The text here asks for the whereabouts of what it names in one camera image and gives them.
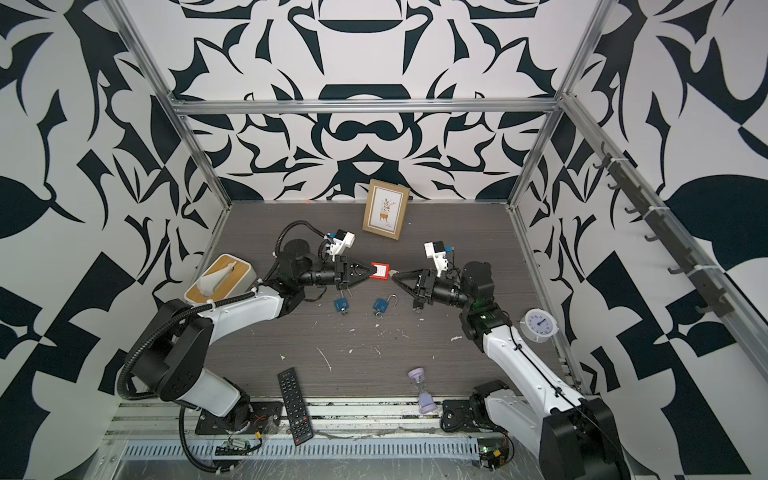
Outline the red padlock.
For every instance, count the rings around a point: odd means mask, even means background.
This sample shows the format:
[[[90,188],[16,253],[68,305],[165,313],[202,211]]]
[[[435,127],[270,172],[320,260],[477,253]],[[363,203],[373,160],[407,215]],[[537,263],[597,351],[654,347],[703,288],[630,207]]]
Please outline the red padlock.
[[[372,263],[374,272],[370,275],[371,279],[387,281],[390,277],[390,265],[385,263]]]

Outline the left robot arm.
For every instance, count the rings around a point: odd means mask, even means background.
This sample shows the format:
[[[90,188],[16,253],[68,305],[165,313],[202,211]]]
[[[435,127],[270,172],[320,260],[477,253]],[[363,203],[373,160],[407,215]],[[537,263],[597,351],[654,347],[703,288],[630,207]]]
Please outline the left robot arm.
[[[252,417],[249,395],[205,367],[209,347],[257,323],[293,312],[308,287],[348,290],[375,274],[375,267],[347,255],[352,233],[324,234],[318,249],[280,235],[265,278],[244,293],[191,306],[164,303],[124,358],[116,391],[128,401],[158,398],[199,410],[237,430]]]

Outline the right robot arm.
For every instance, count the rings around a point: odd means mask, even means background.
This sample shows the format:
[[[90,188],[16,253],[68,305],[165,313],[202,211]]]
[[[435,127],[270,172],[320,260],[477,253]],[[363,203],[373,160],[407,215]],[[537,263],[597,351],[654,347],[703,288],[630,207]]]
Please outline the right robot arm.
[[[465,337],[515,386],[477,388],[485,428],[514,437],[537,457],[544,478],[630,478],[610,408],[570,387],[526,344],[495,300],[489,263],[467,263],[456,280],[430,269],[399,272],[392,280],[420,304],[459,309]]]

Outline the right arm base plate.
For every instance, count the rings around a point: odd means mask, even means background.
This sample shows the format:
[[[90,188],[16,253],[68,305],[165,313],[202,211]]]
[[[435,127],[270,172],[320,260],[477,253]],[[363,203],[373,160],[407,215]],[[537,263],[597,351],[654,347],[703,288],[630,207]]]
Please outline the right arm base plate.
[[[449,399],[442,403],[440,428],[446,433],[491,431],[484,407],[476,399]]]

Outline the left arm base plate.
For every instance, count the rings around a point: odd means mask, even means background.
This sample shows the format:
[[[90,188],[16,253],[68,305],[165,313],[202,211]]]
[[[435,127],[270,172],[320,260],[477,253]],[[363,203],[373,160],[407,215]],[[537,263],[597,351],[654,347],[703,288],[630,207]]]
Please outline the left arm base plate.
[[[251,401],[238,405],[225,417],[202,410],[195,427],[197,435],[255,434],[275,431],[280,425],[281,401]]]

